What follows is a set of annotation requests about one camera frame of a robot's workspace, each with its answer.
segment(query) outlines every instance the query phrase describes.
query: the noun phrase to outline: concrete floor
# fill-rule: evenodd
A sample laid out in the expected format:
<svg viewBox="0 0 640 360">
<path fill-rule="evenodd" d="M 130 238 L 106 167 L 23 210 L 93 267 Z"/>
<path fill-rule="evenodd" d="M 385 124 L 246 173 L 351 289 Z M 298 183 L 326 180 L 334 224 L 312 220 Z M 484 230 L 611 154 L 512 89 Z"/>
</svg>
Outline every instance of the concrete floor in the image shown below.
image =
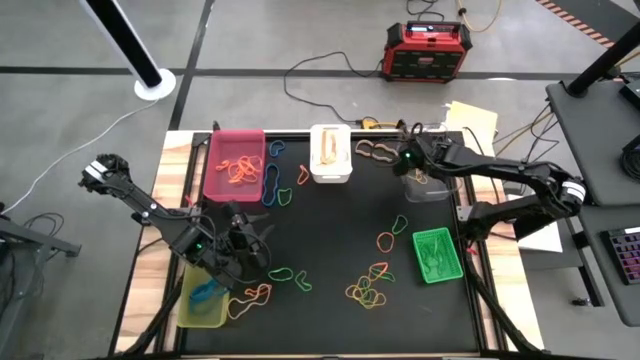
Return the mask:
<svg viewBox="0 0 640 360">
<path fill-rule="evenodd" d="M 493 4 L 486 3 L 465 2 L 474 23 L 486 23 L 494 12 Z M 157 63 L 174 68 L 187 64 L 204 4 L 121 1 Z M 453 1 L 441 0 L 432 10 L 454 19 Z M 386 28 L 408 19 L 404 0 L 217 0 L 197 66 L 282 70 L 304 58 L 343 50 L 356 68 L 372 69 L 382 56 Z M 124 67 L 76 0 L 4 0 L 0 34 L 0 67 Z M 495 26 L 474 34 L 473 42 L 465 72 L 578 73 L 605 50 L 534 0 L 505 0 Z M 309 68 L 345 69 L 345 64 L 335 58 Z M 457 80 L 441 86 L 292 78 L 290 89 L 330 102 L 346 117 L 372 115 L 387 121 L 439 121 L 442 105 L 458 100 L 497 112 L 498 128 L 506 134 L 533 119 L 545 104 L 545 85 L 553 82 Z M 0 157 L 0 199 L 12 203 L 55 158 L 142 106 L 132 87 L 131 76 L 0 74 L 0 150 L 11 154 Z M 44 211 L 60 212 L 67 220 L 60 237 L 83 245 L 77 259 L 58 257 L 46 268 L 45 292 L 35 300 L 20 354 L 44 353 L 46 359 L 106 354 L 140 229 L 120 202 L 87 194 L 76 183 L 96 154 L 114 152 L 129 160 L 134 180 L 150 190 L 176 96 L 177 91 L 55 168 L 11 214 L 21 222 Z M 229 128 L 271 129 L 336 122 L 326 109 L 288 98 L 279 77 L 196 77 L 180 129 L 209 129 L 213 120 Z M 564 141 L 559 127 L 548 136 Z M 505 156 L 523 157 L 531 141 L 516 142 Z M 577 171 L 564 142 L 547 158 Z M 637 332 L 622 327 L 611 305 L 577 311 L 565 301 L 566 292 L 559 290 L 582 289 L 573 275 L 531 275 L 547 347 L 567 354 L 633 358 L 637 345 L 601 335 L 614 329 L 622 338 L 637 339 Z M 560 324 L 558 314 L 573 320 Z M 571 336 L 554 330 L 566 329 L 566 324 L 579 326 Z M 584 341 L 580 334 L 598 341 Z"/>
</svg>

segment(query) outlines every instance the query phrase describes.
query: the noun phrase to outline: red power station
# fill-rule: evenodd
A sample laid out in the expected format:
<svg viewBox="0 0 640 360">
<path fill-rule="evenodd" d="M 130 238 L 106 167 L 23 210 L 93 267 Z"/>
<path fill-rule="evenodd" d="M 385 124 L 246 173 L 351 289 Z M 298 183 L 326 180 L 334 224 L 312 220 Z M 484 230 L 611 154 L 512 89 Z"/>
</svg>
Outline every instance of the red power station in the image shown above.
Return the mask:
<svg viewBox="0 0 640 360">
<path fill-rule="evenodd" d="M 396 23 L 387 29 L 382 74 L 388 81 L 447 83 L 471 46 L 469 29 L 459 22 Z"/>
</svg>

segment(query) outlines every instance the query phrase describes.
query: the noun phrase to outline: white container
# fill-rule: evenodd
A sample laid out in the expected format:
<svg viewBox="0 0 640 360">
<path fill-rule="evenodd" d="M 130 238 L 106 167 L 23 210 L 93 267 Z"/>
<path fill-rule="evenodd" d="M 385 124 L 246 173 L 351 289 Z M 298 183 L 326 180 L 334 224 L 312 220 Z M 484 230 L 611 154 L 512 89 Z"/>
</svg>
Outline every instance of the white container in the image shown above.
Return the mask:
<svg viewBox="0 0 640 360">
<path fill-rule="evenodd" d="M 349 180 L 353 167 L 348 125 L 313 125 L 309 145 L 309 169 L 315 182 L 341 184 Z"/>
</svg>

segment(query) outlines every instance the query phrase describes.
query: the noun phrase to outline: blue rubber band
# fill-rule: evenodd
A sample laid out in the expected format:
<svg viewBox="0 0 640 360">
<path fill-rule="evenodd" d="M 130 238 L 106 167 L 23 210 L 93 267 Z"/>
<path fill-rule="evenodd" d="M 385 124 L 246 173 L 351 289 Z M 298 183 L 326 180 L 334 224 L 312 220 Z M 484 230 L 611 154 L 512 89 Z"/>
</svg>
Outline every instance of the blue rubber band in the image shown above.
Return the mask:
<svg viewBox="0 0 640 360">
<path fill-rule="evenodd" d="M 269 181 L 270 168 L 276 169 L 276 180 L 273 185 L 273 196 L 271 197 L 271 201 L 267 201 L 266 200 L 268 195 L 267 182 Z M 274 163 L 268 163 L 267 166 L 264 168 L 264 180 L 262 181 L 262 205 L 266 207 L 272 207 L 273 204 L 275 204 L 276 200 L 278 199 L 278 188 L 280 187 L 280 185 L 278 184 L 279 181 L 280 181 L 280 168 L 278 168 L 278 165 Z"/>
<path fill-rule="evenodd" d="M 280 145 L 280 147 L 274 149 L 273 145 Z M 273 158 L 277 158 L 278 155 L 280 155 L 280 152 L 282 150 L 284 150 L 285 148 L 286 148 L 286 145 L 284 144 L 284 141 L 276 140 L 276 141 L 272 142 L 271 145 L 269 145 L 269 155 L 271 155 L 271 157 L 273 157 Z"/>
<path fill-rule="evenodd" d="M 203 303 L 213 296 L 221 296 L 226 294 L 229 289 L 223 287 L 220 288 L 218 283 L 215 280 L 211 280 L 206 284 L 196 286 L 192 291 L 191 295 L 189 295 L 189 300 L 191 304 L 200 304 Z"/>
</svg>

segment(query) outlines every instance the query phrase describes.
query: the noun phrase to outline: pink plastic bin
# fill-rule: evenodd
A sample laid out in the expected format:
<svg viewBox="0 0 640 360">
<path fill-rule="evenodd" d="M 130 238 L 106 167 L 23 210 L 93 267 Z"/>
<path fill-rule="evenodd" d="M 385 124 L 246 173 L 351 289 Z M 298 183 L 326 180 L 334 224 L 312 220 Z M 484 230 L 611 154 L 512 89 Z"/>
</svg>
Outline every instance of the pink plastic bin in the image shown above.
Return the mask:
<svg viewBox="0 0 640 360">
<path fill-rule="evenodd" d="M 211 136 L 209 163 L 204 178 L 204 196 L 215 202 L 254 202 L 262 198 L 264 176 L 265 136 L 262 130 L 218 130 Z M 263 168 L 256 174 L 255 183 L 229 184 L 227 170 L 217 171 L 224 160 L 238 161 L 242 156 L 260 156 Z"/>
</svg>

